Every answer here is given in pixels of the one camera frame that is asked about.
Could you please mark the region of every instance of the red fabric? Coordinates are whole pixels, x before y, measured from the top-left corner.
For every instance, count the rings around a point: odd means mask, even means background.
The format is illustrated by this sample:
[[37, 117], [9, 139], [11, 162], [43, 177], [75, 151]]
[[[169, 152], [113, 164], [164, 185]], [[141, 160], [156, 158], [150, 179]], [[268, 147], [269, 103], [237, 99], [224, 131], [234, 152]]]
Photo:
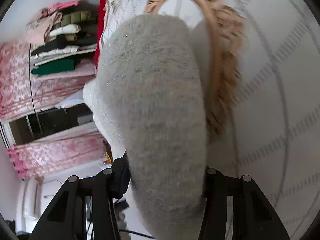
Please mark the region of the red fabric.
[[97, 50], [94, 54], [94, 61], [96, 64], [96, 70], [98, 69], [98, 60], [100, 56], [100, 37], [103, 33], [103, 21], [106, 12], [103, 10], [106, 5], [106, 0], [100, 0], [99, 11], [98, 11], [98, 29], [97, 29]]
[[37, 178], [100, 159], [106, 150], [103, 140], [95, 129], [76, 137], [12, 146], [7, 154], [19, 178]]
[[[94, 76], [41, 81], [31, 75], [36, 111], [54, 107], [81, 90], [92, 78]], [[29, 81], [29, 43], [21, 40], [0, 45], [0, 81], [1, 119], [16, 120], [34, 112]]]

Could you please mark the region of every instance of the gold frame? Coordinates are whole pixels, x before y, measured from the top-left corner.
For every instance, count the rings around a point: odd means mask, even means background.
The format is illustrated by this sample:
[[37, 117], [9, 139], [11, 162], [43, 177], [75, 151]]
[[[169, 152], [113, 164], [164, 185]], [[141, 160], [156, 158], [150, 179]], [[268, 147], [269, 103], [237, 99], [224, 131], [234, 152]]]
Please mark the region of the gold frame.
[[[157, 13], [166, 0], [148, 0], [146, 13]], [[242, 46], [244, 19], [222, 0], [193, 0], [206, 19], [211, 40], [209, 88], [205, 91], [205, 109], [210, 137], [220, 135], [229, 115], [232, 92], [240, 77], [237, 53]], [[228, 46], [221, 38], [229, 40]]]

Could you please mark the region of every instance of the stack of folded clothes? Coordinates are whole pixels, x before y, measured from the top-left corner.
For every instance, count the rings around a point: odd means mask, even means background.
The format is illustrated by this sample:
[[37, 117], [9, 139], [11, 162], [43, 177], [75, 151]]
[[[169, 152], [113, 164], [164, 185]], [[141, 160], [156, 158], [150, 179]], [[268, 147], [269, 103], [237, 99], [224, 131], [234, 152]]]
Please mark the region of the stack of folded clothes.
[[34, 44], [31, 73], [40, 79], [95, 74], [97, 12], [78, 1], [57, 3], [37, 12], [27, 24], [26, 41]]

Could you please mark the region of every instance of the dark green fabric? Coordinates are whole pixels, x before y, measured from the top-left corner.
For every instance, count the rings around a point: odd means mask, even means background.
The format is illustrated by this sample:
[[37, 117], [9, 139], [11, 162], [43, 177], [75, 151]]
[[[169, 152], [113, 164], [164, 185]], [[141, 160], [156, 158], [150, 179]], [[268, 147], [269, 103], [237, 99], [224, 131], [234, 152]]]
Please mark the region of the dark green fabric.
[[57, 59], [31, 70], [33, 75], [48, 75], [52, 73], [75, 70], [75, 59]]

